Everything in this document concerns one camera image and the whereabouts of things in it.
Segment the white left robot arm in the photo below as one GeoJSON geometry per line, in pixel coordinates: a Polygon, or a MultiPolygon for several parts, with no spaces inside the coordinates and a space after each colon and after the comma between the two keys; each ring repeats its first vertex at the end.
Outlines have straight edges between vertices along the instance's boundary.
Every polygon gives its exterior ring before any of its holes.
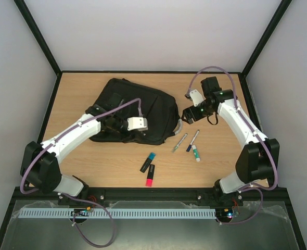
{"type": "Polygon", "coordinates": [[[124,119],[117,117],[117,111],[126,106],[121,105],[106,111],[98,105],[93,105],[74,124],[57,136],[42,143],[34,141],[29,143],[25,147],[21,167],[21,193],[41,191],[44,194],[56,192],[78,196],[84,189],[83,181],[62,174],[60,164],[85,140],[100,133],[103,125],[111,124],[120,132],[147,130],[148,121],[140,107],[138,116],[124,119]]]}

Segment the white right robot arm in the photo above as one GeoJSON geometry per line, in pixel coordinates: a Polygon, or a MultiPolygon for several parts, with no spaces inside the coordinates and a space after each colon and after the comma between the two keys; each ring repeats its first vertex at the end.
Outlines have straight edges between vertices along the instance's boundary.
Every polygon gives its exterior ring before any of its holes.
{"type": "Polygon", "coordinates": [[[236,136],[241,153],[234,171],[214,184],[214,199],[225,204],[232,193],[245,189],[273,190],[278,184],[279,142],[269,139],[244,112],[234,89],[223,90],[216,77],[201,82],[202,92],[188,89],[192,106],[183,110],[182,120],[192,124],[214,115],[222,118],[236,136]]]}

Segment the black backpack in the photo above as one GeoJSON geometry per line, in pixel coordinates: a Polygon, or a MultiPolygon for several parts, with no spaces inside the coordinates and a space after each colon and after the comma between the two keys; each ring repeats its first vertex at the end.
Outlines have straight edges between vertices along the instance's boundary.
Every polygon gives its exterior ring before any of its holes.
{"type": "Polygon", "coordinates": [[[178,113],[176,100],[164,91],[136,84],[126,79],[110,79],[98,99],[87,110],[87,114],[97,116],[113,110],[136,98],[135,102],[114,113],[97,120],[101,131],[90,137],[93,142],[122,142],[148,145],[161,145],[167,138],[180,133],[182,120],[178,113]],[[147,134],[143,138],[126,138],[127,119],[138,116],[138,109],[148,122],[147,134]]]}

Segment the green marker pen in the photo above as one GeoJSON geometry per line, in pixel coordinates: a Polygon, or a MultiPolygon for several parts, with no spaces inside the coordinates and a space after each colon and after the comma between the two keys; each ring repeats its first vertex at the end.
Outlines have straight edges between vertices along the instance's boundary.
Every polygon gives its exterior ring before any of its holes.
{"type": "Polygon", "coordinates": [[[174,152],[179,148],[179,146],[182,144],[182,142],[186,139],[187,136],[188,136],[188,134],[185,133],[185,134],[181,137],[181,139],[178,141],[178,143],[173,147],[172,153],[174,153],[174,152]]]}

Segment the blue highlighter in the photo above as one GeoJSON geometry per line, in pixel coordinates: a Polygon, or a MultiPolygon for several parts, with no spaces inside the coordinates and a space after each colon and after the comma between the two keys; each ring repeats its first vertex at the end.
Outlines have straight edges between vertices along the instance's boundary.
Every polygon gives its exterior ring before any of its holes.
{"type": "Polygon", "coordinates": [[[145,173],[147,168],[150,166],[151,162],[155,158],[155,153],[150,153],[149,156],[144,161],[142,167],[140,168],[140,172],[145,173]]]}

